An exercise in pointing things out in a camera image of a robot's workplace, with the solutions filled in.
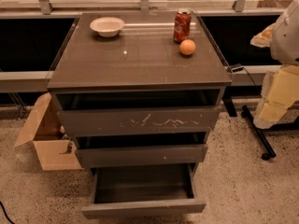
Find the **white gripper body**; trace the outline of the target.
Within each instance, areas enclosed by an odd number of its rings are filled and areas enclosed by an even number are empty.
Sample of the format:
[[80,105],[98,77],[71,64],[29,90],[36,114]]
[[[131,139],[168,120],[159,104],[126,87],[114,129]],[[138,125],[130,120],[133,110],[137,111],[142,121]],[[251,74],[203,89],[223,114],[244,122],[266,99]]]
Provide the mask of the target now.
[[276,72],[267,72],[261,96],[253,123],[260,129],[269,129],[299,101],[299,66],[282,65]]

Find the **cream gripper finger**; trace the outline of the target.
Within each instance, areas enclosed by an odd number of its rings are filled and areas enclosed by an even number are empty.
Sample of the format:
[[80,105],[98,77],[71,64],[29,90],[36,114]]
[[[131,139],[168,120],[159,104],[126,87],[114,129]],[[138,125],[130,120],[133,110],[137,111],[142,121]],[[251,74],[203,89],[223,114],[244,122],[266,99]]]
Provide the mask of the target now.
[[264,28],[250,40],[250,44],[258,48],[269,48],[271,46],[274,27],[275,24],[271,24]]

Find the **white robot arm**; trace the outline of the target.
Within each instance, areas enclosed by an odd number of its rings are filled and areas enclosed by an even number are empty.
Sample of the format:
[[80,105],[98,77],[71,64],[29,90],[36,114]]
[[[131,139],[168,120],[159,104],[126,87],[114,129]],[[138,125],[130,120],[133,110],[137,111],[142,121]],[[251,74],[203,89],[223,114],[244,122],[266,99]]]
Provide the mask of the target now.
[[256,127],[269,129],[299,101],[299,0],[293,0],[277,21],[255,35],[250,44],[270,48],[271,57],[281,63],[275,73],[266,73],[253,118]]

